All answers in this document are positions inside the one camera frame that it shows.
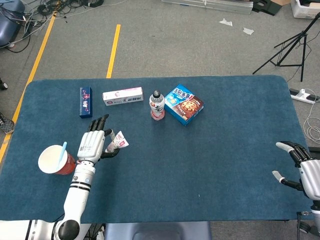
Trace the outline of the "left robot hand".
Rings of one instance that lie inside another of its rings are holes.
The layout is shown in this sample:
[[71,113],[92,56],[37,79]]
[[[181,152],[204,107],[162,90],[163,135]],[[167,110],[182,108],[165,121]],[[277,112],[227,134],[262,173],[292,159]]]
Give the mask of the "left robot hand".
[[111,128],[104,129],[109,114],[94,119],[83,134],[77,152],[78,162],[91,162],[95,165],[100,159],[114,158],[120,149],[116,148],[111,152],[105,152],[104,145],[106,137],[112,137],[114,133]]

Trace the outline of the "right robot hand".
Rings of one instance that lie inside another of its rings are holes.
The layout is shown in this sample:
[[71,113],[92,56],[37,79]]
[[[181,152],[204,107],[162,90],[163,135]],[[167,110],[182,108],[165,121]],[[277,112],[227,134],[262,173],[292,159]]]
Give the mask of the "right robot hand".
[[288,180],[277,170],[273,170],[275,179],[285,186],[304,192],[309,199],[318,201],[320,199],[320,160],[312,157],[299,143],[279,141],[275,145],[291,156],[300,174],[300,182]]

